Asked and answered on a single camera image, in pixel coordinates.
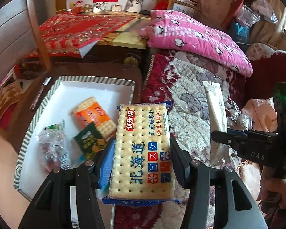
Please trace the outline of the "person's right hand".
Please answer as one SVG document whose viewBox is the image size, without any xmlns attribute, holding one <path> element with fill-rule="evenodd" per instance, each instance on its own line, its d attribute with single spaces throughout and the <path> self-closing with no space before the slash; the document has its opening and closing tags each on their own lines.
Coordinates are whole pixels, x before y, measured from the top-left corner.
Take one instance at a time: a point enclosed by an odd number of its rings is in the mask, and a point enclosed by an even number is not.
<svg viewBox="0 0 286 229">
<path fill-rule="evenodd" d="M 260 192 L 257 201 L 265 201 L 270 192 L 281 194 L 281 200 L 279 207 L 286 209 L 286 179 L 279 178 L 267 178 L 268 168 L 263 167 L 261 181 L 260 181 Z"/>
</svg>

